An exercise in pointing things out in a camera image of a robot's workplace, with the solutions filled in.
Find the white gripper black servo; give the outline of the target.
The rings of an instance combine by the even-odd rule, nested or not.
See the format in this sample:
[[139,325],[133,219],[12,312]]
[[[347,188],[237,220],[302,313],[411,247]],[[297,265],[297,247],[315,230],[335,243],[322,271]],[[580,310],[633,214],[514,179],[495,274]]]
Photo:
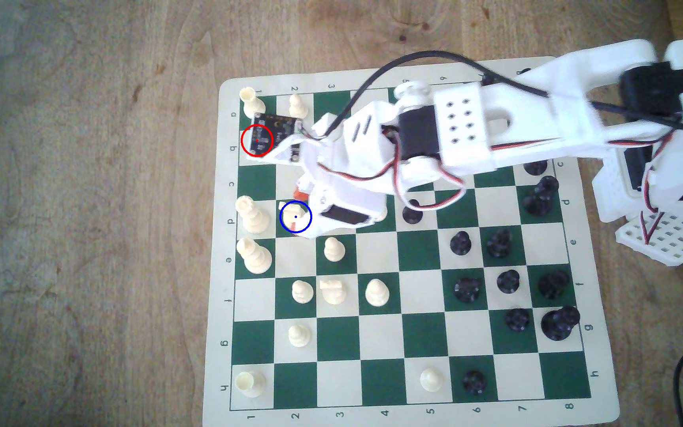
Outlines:
[[393,193],[394,144],[382,125],[396,122],[397,108],[374,101],[320,143],[309,143],[309,178],[299,178],[293,199],[309,205],[310,223],[294,222],[295,235],[317,238],[335,229],[368,227],[387,214]]

